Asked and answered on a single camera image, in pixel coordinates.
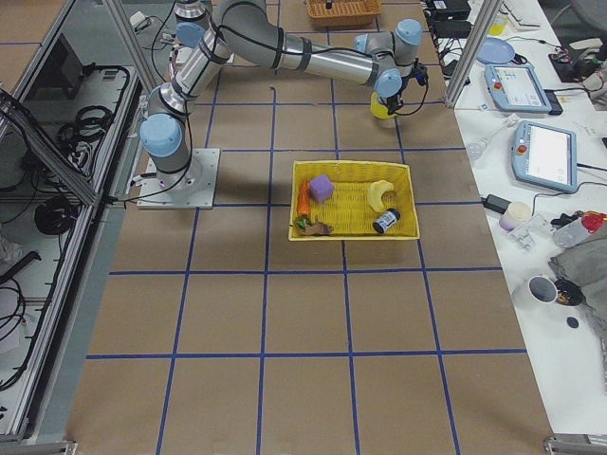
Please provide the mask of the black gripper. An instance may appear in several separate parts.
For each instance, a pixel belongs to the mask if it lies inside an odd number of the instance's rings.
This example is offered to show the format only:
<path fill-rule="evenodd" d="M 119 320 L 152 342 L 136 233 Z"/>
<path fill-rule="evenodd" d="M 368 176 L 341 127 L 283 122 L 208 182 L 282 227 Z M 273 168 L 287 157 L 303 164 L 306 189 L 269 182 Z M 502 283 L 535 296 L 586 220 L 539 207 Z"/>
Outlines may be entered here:
<path fill-rule="evenodd" d="M 384 100 L 384 105 L 388 114 L 397 114 L 403 107 L 403 101 L 400 93 L 394 94 Z"/>

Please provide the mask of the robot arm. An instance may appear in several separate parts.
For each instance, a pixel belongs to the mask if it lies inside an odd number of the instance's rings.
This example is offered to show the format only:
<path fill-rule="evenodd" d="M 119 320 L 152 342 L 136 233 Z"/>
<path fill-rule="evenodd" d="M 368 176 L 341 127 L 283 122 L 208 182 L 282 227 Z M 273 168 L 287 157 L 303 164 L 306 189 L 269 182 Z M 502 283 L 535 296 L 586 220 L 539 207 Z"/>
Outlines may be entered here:
<path fill-rule="evenodd" d="M 212 14 L 212 1 L 175 0 L 174 15 L 177 22 L 204 25 Z"/>
<path fill-rule="evenodd" d="M 399 114 L 410 80 L 428 82 L 426 67 L 417 58 L 421 38 L 422 26 L 405 19 L 393 31 L 359 35 L 353 47 L 320 45 L 272 24 L 263 1 L 221 2 L 186 63 L 148 98 L 139 137 L 156 167 L 158 191 L 190 191 L 201 176 L 186 142 L 189 104 L 231 56 L 261 67 L 370 86 L 392 116 Z"/>

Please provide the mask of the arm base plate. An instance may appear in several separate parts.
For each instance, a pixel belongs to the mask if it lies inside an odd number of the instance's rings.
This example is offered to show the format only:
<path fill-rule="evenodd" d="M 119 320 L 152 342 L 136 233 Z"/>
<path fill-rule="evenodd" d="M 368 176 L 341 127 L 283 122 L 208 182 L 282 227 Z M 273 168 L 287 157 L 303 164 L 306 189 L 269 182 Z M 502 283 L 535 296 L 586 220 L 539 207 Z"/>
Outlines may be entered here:
<path fill-rule="evenodd" d="M 219 161 L 219 148 L 194 148 L 185 175 L 168 175 L 158 173 L 149 158 L 146 172 L 154 176 L 142 181 L 137 205 L 142 209 L 212 209 Z"/>

